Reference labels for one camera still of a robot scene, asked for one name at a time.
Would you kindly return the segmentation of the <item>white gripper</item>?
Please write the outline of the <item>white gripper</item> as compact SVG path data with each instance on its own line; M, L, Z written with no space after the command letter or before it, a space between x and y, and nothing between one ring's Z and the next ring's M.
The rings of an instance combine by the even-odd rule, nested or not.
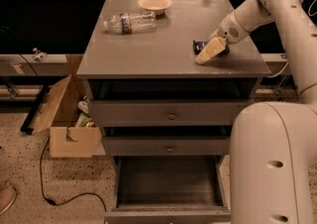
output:
M236 11L231 12L219 24L218 28L209 36L209 41L196 57L198 64L204 64L212 57L223 52L227 46L236 44L250 34L251 19Z

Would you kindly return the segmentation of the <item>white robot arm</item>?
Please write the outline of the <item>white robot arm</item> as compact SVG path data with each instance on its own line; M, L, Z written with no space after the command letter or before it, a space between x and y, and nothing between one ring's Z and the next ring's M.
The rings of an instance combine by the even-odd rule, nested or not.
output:
M317 164L317 27L303 0L246 0L209 37L199 64L275 23L300 101L261 102L230 140L231 224L314 224L308 170Z

